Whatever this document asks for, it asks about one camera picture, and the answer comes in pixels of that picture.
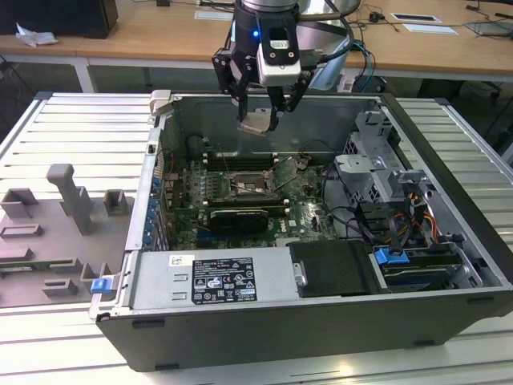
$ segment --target computer case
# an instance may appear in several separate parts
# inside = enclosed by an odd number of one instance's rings
[[[16,23],[35,32],[105,39],[118,20],[115,0],[2,0],[0,34],[15,34]]]

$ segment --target wooden desk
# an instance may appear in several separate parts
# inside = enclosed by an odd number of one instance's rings
[[[366,0],[379,6],[391,22],[390,12],[431,14],[444,25],[484,21],[465,9],[460,0]],[[513,7],[482,3],[482,11],[495,19],[495,12],[513,13]],[[31,48],[13,36],[0,36],[0,53],[9,60],[38,63],[65,63],[75,66],[84,91],[94,87],[90,65],[129,67],[186,67],[211,69],[210,58],[223,44],[228,21],[194,19],[197,8],[186,4],[157,7],[154,2],[118,0],[119,21],[104,40],[61,38],[50,47]],[[349,20],[368,19],[365,6]],[[456,26],[457,35],[409,32],[404,26],[368,25],[364,39],[377,60],[375,75],[513,81],[513,43],[505,38],[476,38],[465,26]],[[354,27],[357,39],[358,28]],[[362,68],[362,54],[351,52],[348,73]]]

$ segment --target motherboard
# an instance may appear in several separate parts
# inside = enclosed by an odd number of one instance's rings
[[[165,175],[170,248],[233,249],[335,239],[322,165],[302,156],[177,160]]]

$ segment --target power supply label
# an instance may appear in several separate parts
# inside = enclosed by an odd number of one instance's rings
[[[192,301],[197,305],[256,301],[256,287],[252,258],[192,263]]]

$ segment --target blue tab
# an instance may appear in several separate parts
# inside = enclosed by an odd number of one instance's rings
[[[91,294],[110,294],[112,292],[112,278],[96,278],[91,284]]]
[[[379,265],[410,263],[410,259],[408,258],[406,251],[403,251],[401,254],[394,254],[390,252],[388,247],[383,247],[378,251],[375,251],[374,256],[376,257]]]

